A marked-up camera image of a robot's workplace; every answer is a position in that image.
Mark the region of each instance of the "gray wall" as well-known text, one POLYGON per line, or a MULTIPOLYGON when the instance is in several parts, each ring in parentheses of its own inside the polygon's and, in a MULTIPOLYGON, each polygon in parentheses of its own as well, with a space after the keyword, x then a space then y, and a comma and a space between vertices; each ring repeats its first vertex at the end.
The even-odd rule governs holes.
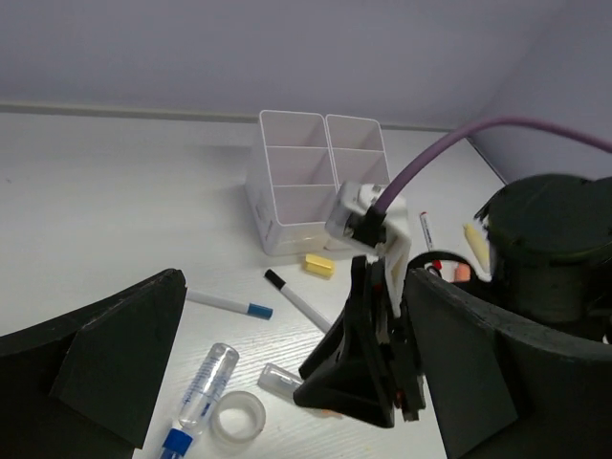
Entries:
MULTIPOLYGON (((612 140, 612 2, 571 2, 502 86, 483 114, 553 120, 612 140)), ((612 157, 518 129, 476 136, 491 164, 512 181, 544 172, 612 175, 612 157)))
POLYGON ((476 115, 565 0, 5 0, 0 101, 476 115))

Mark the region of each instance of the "cable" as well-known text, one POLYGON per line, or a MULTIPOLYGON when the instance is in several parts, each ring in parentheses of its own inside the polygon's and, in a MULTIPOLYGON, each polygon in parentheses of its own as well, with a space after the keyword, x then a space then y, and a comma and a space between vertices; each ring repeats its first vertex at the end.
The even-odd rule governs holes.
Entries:
POLYGON ((475 134, 476 132, 501 125, 526 127, 529 129, 548 132, 550 134, 565 137, 576 142, 594 146, 595 148, 606 151, 607 153, 612 153, 612 142, 586 134, 576 129, 555 124, 553 122, 524 117, 500 117, 489 120, 476 120, 469 122, 468 124, 465 124, 452 132, 449 132, 442 139, 434 142, 419 156, 412 160, 412 162, 407 165, 405 169, 400 172, 400 174, 382 192, 378 201, 376 204, 374 204, 374 210, 384 214, 393 200, 398 194, 400 194, 408 182, 410 182, 414 176, 421 171, 421 169, 433 161, 447 148, 455 145, 465 137, 475 134))

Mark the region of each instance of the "plastic vial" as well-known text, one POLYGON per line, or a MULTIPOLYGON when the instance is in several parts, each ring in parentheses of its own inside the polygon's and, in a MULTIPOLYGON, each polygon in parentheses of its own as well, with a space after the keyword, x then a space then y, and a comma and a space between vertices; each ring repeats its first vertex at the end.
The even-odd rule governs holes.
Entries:
MULTIPOLYGON (((294 392, 304 383, 297 375, 274 365, 267 363, 264 366, 257 385, 268 392, 271 392, 278 397, 285 399, 288 402, 294 402, 294 392)), ((329 409, 308 409, 308 411, 320 418, 335 417, 341 418, 342 415, 329 409)))
POLYGON ((193 439, 207 427, 239 358, 238 352, 227 344, 212 345, 183 397, 177 420, 180 428, 168 432, 161 459, 185 456, 193 439))

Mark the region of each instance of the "white marker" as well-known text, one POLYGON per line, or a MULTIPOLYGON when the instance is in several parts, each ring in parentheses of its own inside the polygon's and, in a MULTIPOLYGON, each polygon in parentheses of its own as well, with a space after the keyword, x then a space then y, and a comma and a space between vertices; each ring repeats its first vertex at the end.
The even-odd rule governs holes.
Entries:
MULTIPOLYGON (((423 227, 423 236, 425 237, 427 250, 435 251, 435 248, 433 246, 433 238, 431 237, 431 225, 429 224, 429 215, 427 214, 427 212, 421 212, 419 218, 421 219, 421 226, 423 227)), ((431 264, 438 271, 442 270, 442 263, 440 263, 440 260, 433 260, 431 264)))
POLYGON ((232 301, 231 299, 220 298, 218 296, 203 294, 201 292, 195 292, 191 289, 187 289, 186 298, 194 303, 206 304, 213 308, 223 309, 224 311, 232 311, 233 313, 245 314, 247 316, 253 316, 270 320, 272 317, 273 310, 266 308, 265 306, 259 306, 253 303, 239 303, 238 301, 232 301))
POLYGON ((293 290, 291 290, 287 286, 287 282, 285 282, 277 273, 272 270, 267 270, 264 277, 266 277, 280 293, 290 300, 300 313, 313 322, 321 332, 325 334, 329 332, 329 329, 332 328, 332 324, 329 323, 329 320, 327 320, 319 311, 317 311, 310 304, 300 298, 293 290))

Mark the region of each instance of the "blue bottle cap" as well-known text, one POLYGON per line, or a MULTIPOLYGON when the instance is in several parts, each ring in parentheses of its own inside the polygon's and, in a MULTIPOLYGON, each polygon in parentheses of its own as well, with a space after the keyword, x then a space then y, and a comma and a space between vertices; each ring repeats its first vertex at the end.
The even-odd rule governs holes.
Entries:
POLYGON ((191 442, 193 442, 192 436, 187 435, 178 428, 172 428, 165 437, 164 448, 185 456, 185 453, 191 446, 191 442))

